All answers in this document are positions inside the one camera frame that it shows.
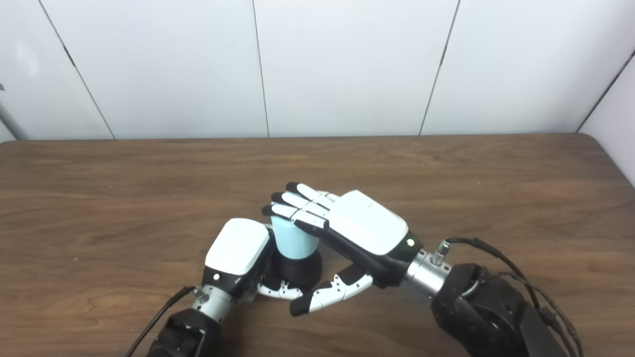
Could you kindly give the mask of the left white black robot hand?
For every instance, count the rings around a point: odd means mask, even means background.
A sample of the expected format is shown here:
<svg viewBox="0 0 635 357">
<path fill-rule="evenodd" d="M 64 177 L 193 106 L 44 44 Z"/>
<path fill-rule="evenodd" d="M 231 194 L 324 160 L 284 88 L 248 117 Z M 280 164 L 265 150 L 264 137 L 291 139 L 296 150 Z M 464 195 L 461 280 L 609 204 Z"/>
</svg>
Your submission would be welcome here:
<svg viewBox="0 0 635 357">
<path fill-rule="evenodd" d="M 276 252 L 268 225 L 245 218 L 230 219 L 205 257 L 201 284 L 209 295 L 225 295 L 229 303 L 250 301 L 261 294 L 293 300 L 303 291 L 270 271 Z"/>
</svg>

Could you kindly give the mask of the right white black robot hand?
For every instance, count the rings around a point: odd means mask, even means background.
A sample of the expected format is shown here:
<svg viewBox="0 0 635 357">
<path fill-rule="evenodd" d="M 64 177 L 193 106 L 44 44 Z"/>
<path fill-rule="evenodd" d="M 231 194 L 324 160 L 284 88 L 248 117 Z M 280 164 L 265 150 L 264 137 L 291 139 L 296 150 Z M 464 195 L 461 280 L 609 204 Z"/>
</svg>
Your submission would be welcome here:
<svg viewBox="0 0 635 357">
<path fill-rule="evenodd" d="M 353 298 L 372 285 L 401 285 L 423 248 L 399 215 L 359 190 L 338 196 L 291 181 L 284 192 L 272 194 L 261 212 L 292 222 L 351 261 L 331 282 L 304 290 L 292 300 L 294 317 Z"/>
</svg>

